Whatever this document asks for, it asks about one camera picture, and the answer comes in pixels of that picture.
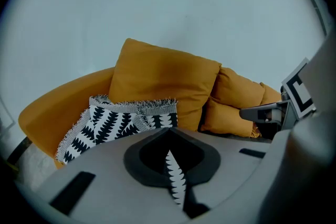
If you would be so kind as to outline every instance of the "black opening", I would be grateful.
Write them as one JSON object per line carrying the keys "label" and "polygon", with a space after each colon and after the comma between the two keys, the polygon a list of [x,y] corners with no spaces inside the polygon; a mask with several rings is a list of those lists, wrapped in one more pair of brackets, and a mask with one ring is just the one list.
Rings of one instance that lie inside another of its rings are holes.
{"label": "black opening", "polygon": [[260,109],[258,110],[258,119],[265,120],[267,119],[267,114],[271,115],[272,109]]}
{"label": "black opening", "polygon": [[204,151],[201,148],[171,130],[145,144],[140,149],[139,157],[148,168],[163,174],[165,159],[169,150],[184,173],[204,159]]}
{"label": "black opening", "polygon": [[263,138],[273,140],[275,134],[281,131],[281,127],[277,123],[257,123],[257,127],[262,133]]}

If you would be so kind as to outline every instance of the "blanket fringe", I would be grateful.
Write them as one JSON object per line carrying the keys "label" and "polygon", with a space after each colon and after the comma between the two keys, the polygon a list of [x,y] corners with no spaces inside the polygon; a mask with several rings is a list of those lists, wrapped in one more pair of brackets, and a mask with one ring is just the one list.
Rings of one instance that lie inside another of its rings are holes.
{"label": "blanket fringe", "polygon": [[96,100],[97,102],[108,102],[113,104],[107,94],[97,94],[95,96],[91,96],[90,98]]}
{"label": "blanket fringe", "polygon": [[151,126],[147,120],[147,117],[142,114],[142,113],[137,113],[137,117],[138,119],[141,121],[143,128],[137,126],[136,123],[134,123],[135,126],[137,126],[137,128],[139,129],[140,132],[144,132],[144,131],[149,131],[149,130],[153,130],[155,129],[154,126]]}
{"label": "blanket fringe", "polygon": [[55,154],[55,159],[58,160],[59,162],[63,162],[63,156],[65,154],[66,149],[68,148],[66,144],[68,144],[68,139],[70,138],[71,134],[74,132],[75,129],[80,127],[82,125],[83,120],[86,120],[86,118],[89,117],[87,120],[90,119],[90,111],[89,109],[85,109],[79,117],[79,120],[76,122],[76,124],[72,125],[72,128],[66,133],[62,141],[59,143],[56,154]]}
{"label": "blanket fringe", "polygon": [[116,103],[114,105],[116,106],[124,106],[124,105],[135,105],[138,106],[139,109],[155,109],[155,108],[161,108],[163,106],[168,105],[176,105],[178,101],[174,98],[166,98],[166,99],[159,99],[159,100],[145,100],[145,101],[125,101]]}

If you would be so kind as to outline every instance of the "white wall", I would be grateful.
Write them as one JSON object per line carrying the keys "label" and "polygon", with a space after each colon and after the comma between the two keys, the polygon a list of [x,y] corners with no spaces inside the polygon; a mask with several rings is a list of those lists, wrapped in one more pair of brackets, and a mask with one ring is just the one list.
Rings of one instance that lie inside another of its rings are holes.
{"label": "white wall", "polygon": [[[114,66],[128,37],[277,90],[323,41],[309,0],[11,0],[0,31],[0,97],[15,121],[51,89]],[[1,138],[9,152],[24,137],[15,126]]]}

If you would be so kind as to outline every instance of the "sofa armrest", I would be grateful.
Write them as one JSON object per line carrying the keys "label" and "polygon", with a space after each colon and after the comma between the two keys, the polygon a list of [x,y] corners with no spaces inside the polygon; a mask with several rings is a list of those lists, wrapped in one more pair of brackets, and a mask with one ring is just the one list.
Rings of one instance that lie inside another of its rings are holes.
{"label": "sofa armrest", "polygon": [[70,81],[27,106],[18,122],[28,138],[50,157],[81,112],[89,107],[89,97],[108,94],[114,67]]}

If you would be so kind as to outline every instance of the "mustard yellow cushion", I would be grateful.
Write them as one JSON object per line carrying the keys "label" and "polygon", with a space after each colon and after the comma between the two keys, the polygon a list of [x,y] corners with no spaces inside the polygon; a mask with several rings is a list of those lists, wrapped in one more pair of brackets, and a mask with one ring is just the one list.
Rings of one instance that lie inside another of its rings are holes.
{"label": "mustard yellow cushion", "polygon": [[56,159],[54,159],[54,163],[57,169],[61,169],[64,166],[64,163],[61,163]]}
{"label": "mustard yellow cushion", "polygon": [[178,126],[196,131],[220,66],[129,38],[115,65],[109,98],[113,103],[176,98]]}
{"label": "mustard yellow cushion", "polygon": [[254,123],[253,123],[253,126],[252,126],[251,137],[253,137],[253,138],[257,138],[257,137],[259,137],[259,136],[261,136],[261,132],[260,132],[260,130],[259,130],[257,124],[254,122]]}
{"label": "mustard yellow cushion", "polygon": [[277,92],[270,86],[263,84],[262,82],[260,83],[260,85],[265,89],[265,93],[260,105],[272,104],[281,101],[281,94],[279,92]]}
{"label": "mustard yellow cushion", "polygon": [[244,109],[260,105],[264,92],[260,84],[237,75],[230,68],[221,67],[211,96],[218,103]]}
{"label": "mustard yellow cushion", "polygon": [[243,120],[239,116],[239,109],[220,104],[209,98],[206,102],[205,121],[201,131],[210,131],[217,134],[235,134],[242,137],[257,137],[252,134],[252,121]]}

